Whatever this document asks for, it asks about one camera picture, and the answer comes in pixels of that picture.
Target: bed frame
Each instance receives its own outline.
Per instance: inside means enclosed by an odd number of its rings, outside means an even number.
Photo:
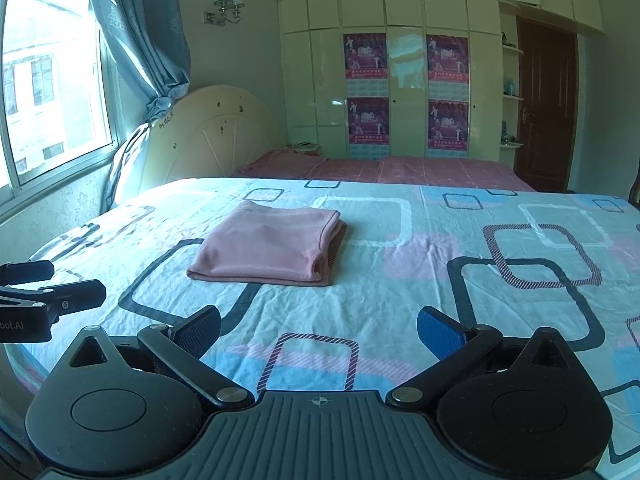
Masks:
[[[200,88],[151,127],[140,193],[182,178],[231,176],[285,143],[269,109],[246,90]]]

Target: wallpaper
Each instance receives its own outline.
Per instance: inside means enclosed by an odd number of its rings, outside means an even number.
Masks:
[[[56,236],[100,214],[109,166],[78,178],[0,225],[0,264],[20,262]]]

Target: pink poster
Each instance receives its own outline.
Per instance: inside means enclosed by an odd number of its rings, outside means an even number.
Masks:
[[[467,38],[427,36],[429,81],[469,83]]]
[[[349,144],[389,144],[389,99],[350,97]]]
[[[428,148],[466,152],[468,117],[467,103],[430,100]]]
[[[345,34],[347,79],[386,79],[386,34]]]

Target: poster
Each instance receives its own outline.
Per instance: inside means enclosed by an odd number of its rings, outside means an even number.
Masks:
[[[345,34],[347,122],[351,158],[389,155],[389,84],[386,34]]]
[[[349,144],[389,145],[389,99],[353,97],[347,99]]]
[[[345,34],[344,67],[348,80],[386,79],[386,34]]]
[[[468,145],[467,103],[454,103],[429,100],[430,150],[454,150],[466,152]]]
[[[427,36],[429,82],[469,84],[469,46],[467,38]]]
[[[429,156],[466,157],[469,133],[467,38],[427,36]]]

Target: pink blanket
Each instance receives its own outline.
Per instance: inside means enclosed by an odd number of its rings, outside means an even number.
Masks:
[[[275,150],[235,176],[534,191],[503,164],[466,158],[388,156],[372,161]]]
[[[327,209],[245,200],[207,236],[187,276],[207,282],[327,286],[346,225]]]

